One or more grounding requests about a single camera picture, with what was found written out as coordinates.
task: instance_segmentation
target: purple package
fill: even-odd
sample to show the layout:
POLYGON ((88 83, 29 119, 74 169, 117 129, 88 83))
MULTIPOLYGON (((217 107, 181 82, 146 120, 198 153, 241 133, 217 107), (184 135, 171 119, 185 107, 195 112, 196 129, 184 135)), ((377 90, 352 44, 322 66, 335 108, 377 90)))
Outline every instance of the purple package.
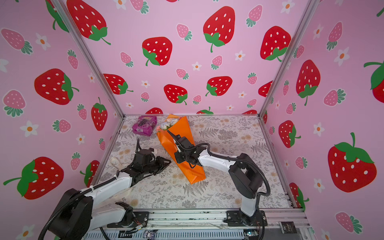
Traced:
POLYGON ((150 136, 157 124, 157 118, 153 116, 141 116, 132 126, 135 134, 150 136))

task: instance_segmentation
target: white flower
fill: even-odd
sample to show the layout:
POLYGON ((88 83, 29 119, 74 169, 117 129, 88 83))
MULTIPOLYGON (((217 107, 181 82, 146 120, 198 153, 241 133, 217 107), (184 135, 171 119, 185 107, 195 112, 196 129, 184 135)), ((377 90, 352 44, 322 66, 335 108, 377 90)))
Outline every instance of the white flower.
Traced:
POLYGON ((243 57, 245 57, 245 54, 243 53, 243 51, 240 51, 239 53, 235 53, 235 60, 240 60, 242 61, 243 60, 243 57))
POLYGON ((196 62, 195 64, 192 64, 193 70, 200 71, 201 65, 199 65, 199 62, 196 62))
POLYGON ((317 188, 317 190, 319 190, 319 193, 321 193, 321 190, 322 190, 322 189, 325 189, 324 185, 321 184, 321 179, 316 180, 316 178, 314 178, 313 180, 314 180, 314 185, 313 185, 313 187, 314 187, 314 188, 317 188))
POLYGON ((314 127, 314 131, 313 131, 313 134, 316 134, 319 135, 319 137, 321 136, 321 133, 324 132, 324 128, 321 127, 321 122, 319 124, 314 124, 313 125, 314 127))
POLYGON ((349 47, 347 47, 346 49, 343 50, 339 50, 337 52, 338 56, 335 58, 335 60, 333 60, 334 62, 338 62, 339 63, 339 66, 341 66, 343 64, 343 61, 344 60, 348 60, 349 59, 349 55, 347 54, 348 53, 348 50, 349 50, 349 47))
POLYGON ((319 23, 319 26, 317 26, 317 28, 315 30, 313 30, 313 39, 315 38, 319 38, 320 37, 320 33, 321 31, 323 30, 323 26, 320 26, 320 23, 319 23))
POLYGON ((116 3, 116 8, 117 9, 120 9, 120 8, 122 8, 122 9, 126 9, 125 8, 125 3, 127 2, 127 0, 113 0, 115 3, 116 3))
POLYGON ((295 3, 293 3, 292 0, 283 2, 283 8, 281 9, 280 13, 286 12, 288 14, 291 8, 293 8, 294 6, 295 6, 295 3))
POLYGON ((26 126, 21 126, 20 129, 25 131, 25 137, 28 137, 29 135, 37 135, 36 129, 39 127, 39 125, 35 124, 32 125, 31 121, 27 121, 26 126))
POLYGON ((246 93, 244 93, 244 91, 242 91, 241 93, 239 93, 239 98, 244 98, 246 95, 246 93))
POLYGON ((285 160, 285 161, 284 161, 284 166, 285 166, 287 169, 289 168, 290 165, 289 165, 289 163, 288 163, 288 160, 285 160))
POLYGON ((321 230, 322 232, 322 235, 321 235, 321 238, 324 239, 324 240, 332 240, 330 237, 329 237, 329 232, 326 232, 324 231, 323 229, 321 230))
POLYGON ((148 86, 150 86, 148 81, 141 81, 141 85, 144 86, 145 88, 148 88, 148 86))
POLYGON ((81 133, 79 134, 79 136, 76 138, 76 140, 78 141, 78 144, 82 144, 82 143, 85 143, 84 142, 84 139, 85 139, 85 136, 81 135, 81 133))
POLYGON ((88 77, 91 83, 95 83, 95 76, 93 75, 93 73, 89 74, 88 77))
POLYGON ((46 36, 40 36, 40 34, 38 33, 36 33, 36 36, 37 36, 36 43, 40 44, 44 50, 47 50, 47 48, 51 47, 51 45, 47 42, 46 36))
POLYGON ((9 62, 5 59, 0 59, 0 71, 7 72, 7 69, 5 68, 5 65, 7 65, 9 62))
POLYGON ((336 0, 335 4, 339 4, 339 6, 341 6, 342 3, 343 3, 343 1, 344 1, 344 0, 336 0))
POLYGON ((28 227, 28 226, 24 226, 23 227, 23 232, 20 233, 19 235, 17 235, 16 239, 20 239, 20 240, 26 240, 28 237, 33 237, 33 228, 35 227, 35 225, 33 224, 32 226, 28 227))

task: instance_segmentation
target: table surface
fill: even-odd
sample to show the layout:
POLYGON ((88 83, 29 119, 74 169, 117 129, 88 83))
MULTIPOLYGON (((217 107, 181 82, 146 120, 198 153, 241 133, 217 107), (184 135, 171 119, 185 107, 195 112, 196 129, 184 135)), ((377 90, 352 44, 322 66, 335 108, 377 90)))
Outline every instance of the table surface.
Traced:
MULTIPOLYGON (((127 116, 110 157, 116 157, 124 167, 134 157, 136 139, 142 148, 158 149, 158 155, 172 159, 161 146, 156 131, 150 137, 132 133, 138 116, 127 116)), ((158 116, 157 124, 166 116, 158 116)), ((188 116, 195 144, 208 142, 211 151, 229 156, 248 154, 264 172, 271 187, 269 197, 261 196, 260 208, 289 208, 290 205, 276 173, 269 149, 256 116, 188 116)), ((227 172, 204 167, 206 179, 190 184, 173 162, 159 175, 143 179, 130 189, 123 201, 135 209, 231 209, 241 205, 241 194, 236 190, 227 172)), ((116 168, 108 162, 100 182, 116 174, 116 168)))

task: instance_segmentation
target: red strawberry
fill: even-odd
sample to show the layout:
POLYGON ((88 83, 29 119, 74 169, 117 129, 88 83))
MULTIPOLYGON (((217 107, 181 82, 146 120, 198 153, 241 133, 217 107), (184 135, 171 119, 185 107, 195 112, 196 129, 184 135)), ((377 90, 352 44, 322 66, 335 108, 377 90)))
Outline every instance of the red strawberry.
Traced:
POLYGON ((182 78, 184 80, 189 78, 187 71, 185 71, 184 69, 181 69, 181 68, 176 69, 176 74, 179 78, 182 78))
POLYGON ((143 102, 147 102, 149 100, 149 94, 147 92, 143 92, 140 96, 143 102))
POLYGON ((299 58, 304 53, 304 46, 300 45, 298 48, 296 48, 295 52, 293 53, 294 58, 299 58))
POLYGON ((87 187, 89 187, 90 185, 91 185, 91 182, 92 182, 92 179, 93 179, 93 177, 95 176, 95 174, 96 174, 96 171, 97 171, 97 169, 98 169, 98 167, 99 167, 99 161, 97 161, 97 160, 93 160, 88 166, 87 166, 87 168, 86 168, 86 170, 85 170, 85 173, 82 173, 81 171, 80 171, 80 173, 82 174, 82 175, 85 175, 84 176, 84 183, 85 183, 85 185, 87 186, 87 187))
POLYGON ((247 108, 251 108, 254 105, 256 105, 257 99, 252 99, 251 101, 248 102, 247 108))
POLYGON ((264 35, 260 56, 265 60, 273 60, 283 55, 291 42, 291 35, 279 26, 271 27, 264 35))
POLYGON ((38 157, 23 168, 22 177, 7 180, 3 185, 20 179, 17 191, 22 197, 32 200, 56 188, 63 178, 64 171, 57 163, 47 157, 38 157))
POLYGON ((246 111, 245 113, 242 113, 242 114, 257 114, 257 111, 256 110, 249 110, 249 111, 246 111))
POLYGON ((80 165, 80 153, 75 152, 72 156, 71 160, 71 168, 73 171, 75 171, 80 165))
POLYGON ((2 28, 1 34, 3 38, 11 45, 12 48, 16 50, 21 50, 22 53, 31 55, 33 53, 32 46, 28 41, 24 41, 23 36, 13 30, 2 28))
POLYGON ((221 96, 227 92, 229 87, 232 85, 232 78, 228 76, 223 77, 214 77, 208 80, 207 82, 207 94, 210 93, 213 96, 221 96))
POLYGON ((128 84, 124 80, 124 78, 114 74, 103 74, 103 75, 107 80, 108 85, 114 94, 120 95, 120 94, 126 93, 127 91, 133 92, 132 90, 128 90, 128 84))
POLYGON ((344 192, 353 192, 370 184, 376 177, 376 167, 368 153, 353 145, 341 142, 328 152, 328 165, 335 186, 344 192))
POLYGON ((142 44, 143 54, 153 65, 163 66, 169 62, 172 53, 172 43, 166 37, 148 38, 142 44))
POLYGON ((87 119, 87 109, 84 108, 84 105, 79 104, 77 106, 77 111, 79 111, 79 117, 81 117, 82 120, 87 119))
POLYGON ((107 36, 107 23, 102 15, 82 0, 67 0, 67 8, 81 35, 94 41, 107 36))
POLYGON ((160 108, 151 108, 145 114, 163 114, 163 111, 160 108))
POLYGON ((306 200, 304 200, 303 193, 301 192, 300 188, 296 185, 296 183, 291 182, 289 184, 289 187, 290 187, 291 192, 293 194, 293 198, 295 199, 295 202, 297 203, 297 207, 303 208, 303 210, 305 211, 305 203, 304 202, 308 202, 310 199, 307 198, 306 200))
POLYGON ((307 159, 305 159, 304 157, 298 157, 295 163, 296 163, 296 166, 300 169, 307 168, 308 166, 307 159))
POLYGON ((176 26, 177 34, 179 37, 184 38, 184 40, 189 41, 192 39, 192 32, 189 28, 183 24, 178 24, 176 26))
POLYGON ((235 32, 235 11, 233 8, 225 6, 220 8, 208 18, 203 26, 205 40, 216 47, 227 44, 235 32))
POLYGON ((149 6, 147 5, 147 2, 144 2, 143 0, 130 0, 132 7, 136 11, 140 11, 141 14, 147 14, 149 12, 149 6))
POLYGON ((345 100, 346 93, 343 89, 330 91, 324 98, 324 104, 330 107, 340 104, 345 100))
POLYGON ((129 68, 133 67, 133 61, 132 61, 132 58, 126 54, 125 52, 121 52, 120 53, 120 59, 123 63, 125 63, 125 65, 129 68))
POLYGON ((53 68, 35 79, 35 90, 43 98, 59 105, 68 104, 73 97, 71 80, 62 70, 53 68))
POLYGON ((22 110, 25 108, 25 100, 22 94, 17 90, 10 90, 4 97, 3 103, 6 105, 4 111, 11 117, 19 117, 24 113, 22 110))
POLYGON ((301 66, 299 77, 296 82, 296 92, 301 98, 306 98, 304 106, 307 105, 308 96, 314 94, 320 83, 320 72, 312 60, 306 60, 301 66))
POLYGON ((164 86, 164 93, 167 96, 167 99, 172 103, 182 103, 188 98, 188 92, 185 88, 168 84, 164 86))
POLYGON ((107 122, 108 112, 104 105, 101 104, 100 98, 99 103, 95 103, 91 109, 91 117, 96 130, 101 131, 107 122))
POLYGON ((371 76, 371 90, 373 96, 380 102, 384 103, 384 62, 369 62, 365 63, 364 67, 369 65, 380 65, 380 67, 378 67, 371 76))
POLYGON ((260 88, 259 88, 259 95, 260 96, 263 96, 263 97, 266 97, 268 92, 269 92, 269 89, 271 88, 271 85, 272 85, 272 82, 273 81, 270 81, 264 85, 262 85, 260 88))
POLYGON ((208 110, 201 110, 198 111, 196 114, 213 114, 213 112, 211 112, 211 107, 209 107, 208 110))
POLYGON ((196 95, 193 98, 193 104, 198 105, 200 102, 201 102, 201 96, 200 95, 196 95))
POLYGON ((256 73, 250 73, 250 74, 248 75, 248 80, 247 80, 247 82, 248 82, 249 84, 251 84, 251 85, 254 85, 254 84, 256 83, 256 81, 257 81, 256 73))
POLYGON ((290 103, 285 112, 291 115, 296 110, 296 103, 290 103))
POLYGON ((357 220, 354 216, 349 216, 345 212, 338 212, 335 215, 336 221, 348 232, 353 233, 355 231, 357 234, 362 233, 362 226, 360 221, 357 220))
POLYGON ((301 136, 296 137, 296 128, 290 120, 280 124, 278 131, 283 144, 287 148, 290 148, 295 144, 295 138, 301 138, 301 136))
POLYGON ((213 70, 217 70, 221 66, 222 63, 223 63, 223 57, 221 55, 218 55, 217 57, 212 59, 211 68, 213 70))
POLYGON ((103 138, 99 139, 99 145, 100 145, 100 149, 104 151, 105 150, 105 141, 103 138))
POLYGON ((263 116, 263 120, 264 120, 264 124, 266 124, 266 120, 268 119, 268 114, 267 114, 267 112, 266 112, 266 110, 265 110, 265 114, 264 114, 264 116, 263 116))
POLYGON ((274 133, 275 133, 275 127, 272 126, 272 127, 269 128, 269 134, 273 135, 274 133))
POLYGON ((53 130, 55 130, 56 132, 65 133, 71 129, 71 124, 67 120, 62 119, 60 121, 56 120, 55 122, 53 122, 52 127, 53 130))
POLYGON ((68 62, 70 63, 70 65, 73 67, 73 69, 77 69, 77 67, 79 66, 79 61, 77 60, 76 58, 76 54, 74 53, 74 51, 72 51, 72 49, 68 50, 68 62))
POLYGON ((284 87, 283 87, 283 95, 287 95, 288 93, 288 90, 289 90, 289 81, 288 80, 285 80, 284 82, 284 87))
POLYGON ((260 5, 260 4, 254 7, 252 10, 250 10, 247 18, 247 26, 251 28, 254 25, 256 25, 256 22, 260 20, 260 18, 262 17, 262 13, 263 13, 263 5, 260 5))
POLYGON ((328 42, 327 42, 328 51, 331 51, 337 45, 337 41, 341 38, 342 33, 343 33, 343 23, 338 22, 333 27, 332 31, 329 33, 328 42))
POLYGON ((53 6, 51 0, 46 0, 45 3, 47 5, 48 12, 55 19, 53 21, 53 25, 52 25, 53 30, 56 30, 55 29, 55 24, 57 22, 57 25, 59 25, 59 27, 61 29, 63 29, 64 31, 69 33, 68 28, 65 26, 65 24, 64 24, 63 20, 61 19, 59 13, 55 10, 55 7, 53 6))

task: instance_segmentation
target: pink wall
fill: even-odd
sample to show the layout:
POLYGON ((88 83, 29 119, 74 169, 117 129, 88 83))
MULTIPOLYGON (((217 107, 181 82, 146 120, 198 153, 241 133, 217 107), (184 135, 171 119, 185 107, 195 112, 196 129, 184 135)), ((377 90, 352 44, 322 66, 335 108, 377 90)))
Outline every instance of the pink wall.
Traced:
MULTIPOLYGON (((0 188, 2 239, 24 239, 23 234, 28 239, 37 239, 62 194, 70 188, 85 187, 80 170, 85 173, 88 164, 101 160, 105 151, 100 148, 99 139, 103 138, 108 147, 118 124, 99 83, 90 81, 91 70, 71 35, 63 30, 66 28, 61 22, 55 23, 54 30, 53 22, 45 1, 6 1, 0 10, 0 95, 5 108, 0 114, 3 126, 0 176, 2 183, 22 177, 0 188), (32 53, 24 54, 22 47, 32 49, 32 53), (67 52, 71 49, 76 53, 76 59, 70 59, 76 69, 68 59, 67 52), (67 92, 71 88, 64 87, 65 91, 61 88, 64 73, 72 87, 79 89, 79 92, 74 90, 71 101, 67 92), (99 102, 98 97, 108 112, 101 131, 91 119, 91 109, 99 102), (86 109, 86 118, 85 110, 80 113, 85 120, 79 115, 78 104, 86 109), (61 121, 57 132, 54 122, 62 119, 70 124, 70 129, 61 121), (85 136, 80 143, 79 134, 85 136), (79 159, 72 158, 76 152, 79 159)), ((47 234, 46 239, 53 238, 52 233, 47 234)))
POLYGON ((125 80, 128 90, 133 91, 123 91, 119 94, 117 81, 111 84, 112 90, 117 90, 116 99, 127 114, 142 114, 152 108, 160 108, 164 113, 197 113, 203 109, 209 110, 209 107, 215 114, 260 111, 266 92, 262 96, 259 94, 259 89, 261 92, 265 86, 270 86, 269 82, 273 80, 280 64, 275 57, 272 57, 274 59, 271 61, 263 58, 270 55, 275 48, 279 47, 282 50, 289 44, 289 35, 294 34, 307 4, 307 0, 137 1, 142 5, 132 5, 131 2, 67 1, 68 9, 102 72, 114 74, 108 76, 110 81, 113 77, 125 80), (218 10, 220 10, 217 14, 218 19, 216 20, 216 17, 210 19, 218 10), (255 20, 256 25, 250 22, 251 19, 255 20), (97 27, 96 31, 92 30, 92 25, 97 27), (263 41, 264 35, 274 26, 282 29, 273 28, 268 32, 266 39, 269 45, 266 46, 266 42, 263 41), (210 37, 210 34, 215 32, 220 34, 218 42, 210 37), (210 52, 212 43, 207 42, 204 33, 207 33, 208 41, 214 43, 213 53, 210 52), (147 40, 156 37, 166 39, 147 40), (157 46, 156 42, 166 45, 164 48, 163 45, 152 48, 157 46), (153 62, 160 64, 159 66, 151 61, 146 66, 149 59, 143 54, 143 46, 149 58, 155 49, 153 62), (219 66, 218 69, 211 68, 213 62, 219 66), (248 80, 251 73, 256 74, 257 81, 252 76, 248 80), (229 88, 225 88, 224 84, 221 89, 212 90, 214 94, 218 94, 213 96, 207 90, 207 82, 211 78, 215 78, 213 79, 215 84, 212 84, 214 87, 216 84, 222 85, 219 79, 227 80, 227 83, 232 81, 232 84, 229 88), (184 92, 178 92, 171 86, 169 94, 172 97, 169 98, 164 92, 164 87, 168 84, 176 85, 179 91, 184 92), (174 97, 173 91, 176 97, 177 93, 179 96, 183 95, 181 103, 175 103, 178 99, 174 97))
POLYGON ((384 15, 376 16, 383 7, 379 1, 321 2, 300 42, 304 52, 292 58, 267 110, 266 126, 284 174, 299 187, 300 192, 291 184, 317 239, 379 239, 382 234, 384 75, 382 66, 364 64, 383 61, 384 15), (333 32, 338 22, 342 31, 333 32), (337 45, 328 51, 330 39, 337 45), (378 86, 373 91, 371 83, 378 86), (306 92, 305 84, 310 85, 306 92), (293 145, 292 124, 301 136, 293 145))

